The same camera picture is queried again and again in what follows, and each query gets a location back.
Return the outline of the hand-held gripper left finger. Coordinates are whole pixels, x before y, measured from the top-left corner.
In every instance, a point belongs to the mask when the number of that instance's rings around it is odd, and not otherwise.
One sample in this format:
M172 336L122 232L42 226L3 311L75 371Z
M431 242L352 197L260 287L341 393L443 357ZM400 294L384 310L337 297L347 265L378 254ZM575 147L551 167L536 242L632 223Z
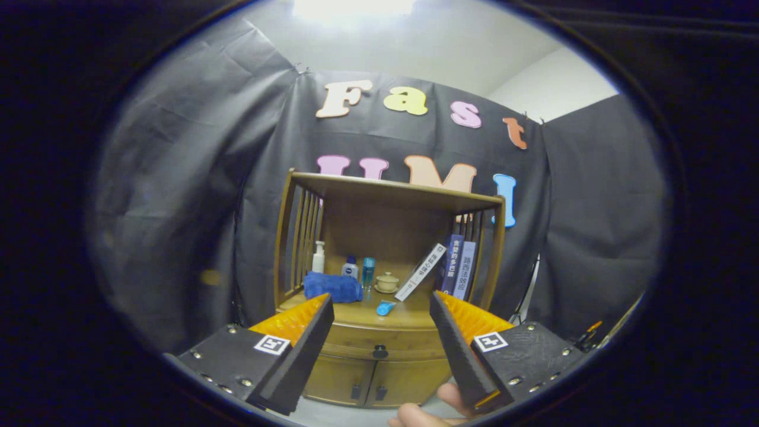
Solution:
M289 415L333 320L333 297L321 294L251 327L226 324L184 351L163 357L220 394Z

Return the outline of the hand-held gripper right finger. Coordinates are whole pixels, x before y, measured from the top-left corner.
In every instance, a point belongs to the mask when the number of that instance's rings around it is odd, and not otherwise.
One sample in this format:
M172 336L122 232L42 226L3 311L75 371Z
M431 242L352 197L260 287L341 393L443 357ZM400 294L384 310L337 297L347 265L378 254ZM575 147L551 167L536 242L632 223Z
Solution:
M528 400L588 356L540 323L515 326L443 292L431 295L429 315L464 405L475 413Z

